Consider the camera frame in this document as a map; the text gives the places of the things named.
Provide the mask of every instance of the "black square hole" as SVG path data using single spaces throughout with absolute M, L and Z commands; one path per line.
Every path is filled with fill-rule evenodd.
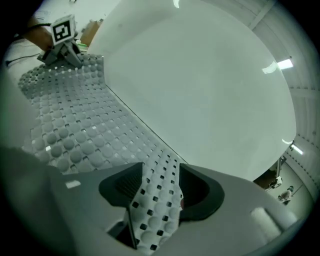
M 156 233 L 158 236 L 162 237 L 162 235 L 164 234 L 164 232 L 162 230 L 158 230 L 158 232 Z
M 156 246 L 155 244 L 152 244 L 150 246 L 150 250 L 155 251 L 157 249 L 158 246 Z
M 147 227 L 148 227 L 148 226 L 147 226 L 146 224 L 143 224 L 143 223 L 140 225 L 140 229 L 141 229 L 141 230 L 146 230 Z
M 137 202 L 133 202 L 132 207 L 138 208 L 139 204 Z
M 149 209 L 146 214 L 152 216 L 152 215 L 154 215 L 154 211 Z

